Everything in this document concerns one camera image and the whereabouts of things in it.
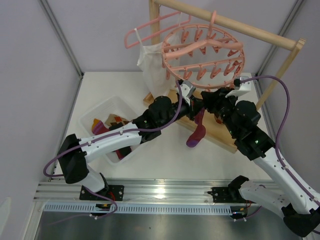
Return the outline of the pink round clip hanger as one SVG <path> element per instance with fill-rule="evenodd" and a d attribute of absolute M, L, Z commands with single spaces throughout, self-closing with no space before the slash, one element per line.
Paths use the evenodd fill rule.
<path fill-rule="evenodd" d="M 161 44 L 165 78 L 187 80 L 203 90 L 230 87 L 245 66 L 244 44 L 215 26 L 213 11 L 208 24 L 174 28 Z"/>

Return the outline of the white plastic basket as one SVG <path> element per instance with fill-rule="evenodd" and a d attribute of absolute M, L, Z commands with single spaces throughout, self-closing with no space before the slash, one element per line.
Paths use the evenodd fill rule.
<path fill-rule="evenodd" d="M 78 124 L 87 136 L 94 137 L 104 129 L 129 121 L 138 117 L 134 108 L 119 96 L 112 96 L 90 108 L 78 119 Z"/>

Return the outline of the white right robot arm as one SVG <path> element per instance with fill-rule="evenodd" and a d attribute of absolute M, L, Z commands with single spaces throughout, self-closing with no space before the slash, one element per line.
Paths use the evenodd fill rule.
<path fill-rule="evenodd" d="M 264 170 L 283 193 L 270 191 L 244 176 L 238 176 L 230 185 L 243 199 L 278 215 L 293 233 L 306 237 L 320 224 L 320 203 L 315 199 L 319 193 L 298 176 L 275 142 L 258 127 L 261 115 L 256 105 L 228 96 L 229 92 L 227 88 L 201 92 L 204 108 L 221 118 L 238 151 Z"/>

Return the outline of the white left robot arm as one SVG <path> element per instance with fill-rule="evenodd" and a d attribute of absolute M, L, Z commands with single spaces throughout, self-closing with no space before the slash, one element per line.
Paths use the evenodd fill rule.
<path fill-rule="evenodd" d="M 58 162 L 67 184 L 80 184 L 98 193 L 108 185 L 102 173 L 91 169 L 89 162 L 117 150 L 138 146 L 161 135 L 170 124 L 195 116 L 204 107 L 203 100 L 194 96 L 173 103 L 167 96 L 157 97 L 144 113 L 124 126 L 88 138 L 68 135 L 58 152 Z"/>

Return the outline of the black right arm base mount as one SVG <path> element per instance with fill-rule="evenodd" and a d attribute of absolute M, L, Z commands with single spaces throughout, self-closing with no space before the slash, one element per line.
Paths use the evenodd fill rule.
<path fill-rule="evenodd" d="M 212 187 L 207 194 L 212 196 L 214 203 L 242 203 L 239 193 L 230 187 Z"/>

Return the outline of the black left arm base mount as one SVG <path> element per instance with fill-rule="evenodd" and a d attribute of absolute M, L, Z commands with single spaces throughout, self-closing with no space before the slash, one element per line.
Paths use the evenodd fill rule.
<path fill-rule="evenodd" d="M 125 192 L 124 185 L 109 185 L 109 190 L 102 189 L 97 194 L 113 201 L 122 201 Z M 84 186 L 81 187 L 79 199 L 82 201 L 106 201 L 106 199 L 90 193 Z"/>

